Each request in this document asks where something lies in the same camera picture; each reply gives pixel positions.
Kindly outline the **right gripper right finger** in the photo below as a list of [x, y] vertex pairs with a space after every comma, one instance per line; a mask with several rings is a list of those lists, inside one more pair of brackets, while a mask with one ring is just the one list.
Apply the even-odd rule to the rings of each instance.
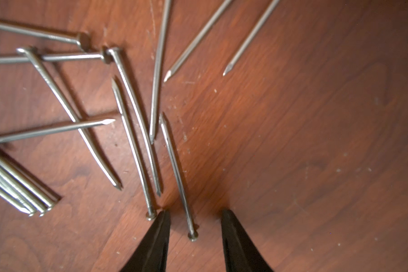
[[233, 211], [222, 210], [224, 260], [227, 272], [272, 272]]

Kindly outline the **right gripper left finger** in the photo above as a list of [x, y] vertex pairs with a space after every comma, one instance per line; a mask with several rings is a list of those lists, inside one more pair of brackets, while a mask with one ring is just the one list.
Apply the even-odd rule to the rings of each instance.
[[161, 211], [121, 272], [165, 272], [170, 241], [171, 213]]

